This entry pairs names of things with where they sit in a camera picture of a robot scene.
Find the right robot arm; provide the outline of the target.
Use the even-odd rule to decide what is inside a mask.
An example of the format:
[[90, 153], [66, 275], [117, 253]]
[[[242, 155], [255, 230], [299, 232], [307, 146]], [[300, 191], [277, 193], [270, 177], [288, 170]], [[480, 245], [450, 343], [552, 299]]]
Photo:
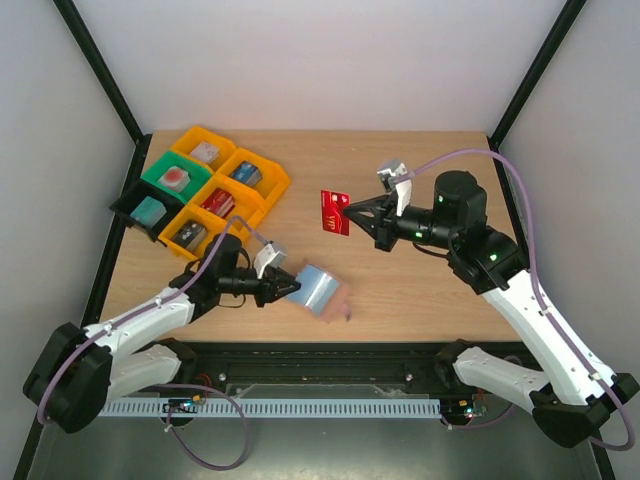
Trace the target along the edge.
[[345, 208], [377, 249], [399, 240], [445, 250], [453, 274], [500, 313], [539, 365], [531, 370], [457, 340], [436, 356], [438, 384], [455, 392], [464, 385], [487, 390], [530, 413], [553, 442], [572, 448], [592, 437], [620, 403], [639, 391], [628, 373], [616, 373], [578, 340], [566, 320], [533, 287], [523, 252], [487, 223], [486, 191], [466, 171], [440, 174], [432, 208], [409, 203], [410, 182]]

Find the pink leather card holder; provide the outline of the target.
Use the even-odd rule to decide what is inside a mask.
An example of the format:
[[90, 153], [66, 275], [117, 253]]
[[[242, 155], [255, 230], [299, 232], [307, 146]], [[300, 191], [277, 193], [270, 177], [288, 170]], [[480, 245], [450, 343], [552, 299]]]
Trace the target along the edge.
[[305, 265], [296, 275], [296, 281], [300, 288], [288, 294], [287, 301], [326, 323], [338, 318], [351, 320], [350, 287], [346, 282], [313, 264]]

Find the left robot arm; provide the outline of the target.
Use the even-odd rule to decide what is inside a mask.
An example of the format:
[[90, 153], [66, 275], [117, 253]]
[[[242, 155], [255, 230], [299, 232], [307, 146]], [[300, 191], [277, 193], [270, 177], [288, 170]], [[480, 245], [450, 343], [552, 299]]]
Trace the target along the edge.
[[251, 296], [262, 308], [300, 289], [296, 277], [281, 268], [286, 253], [276, 243], [264, 242], [239, 266], [247, 255], [238, 237], [217, 234], [203, 257], [152, 299], [104, 322], [56, 328], [23, 385], [38, 421], [75, 433], [107, 403], [170, 383], [191, 355], [162, 335], [216, 308], [222, 296]]

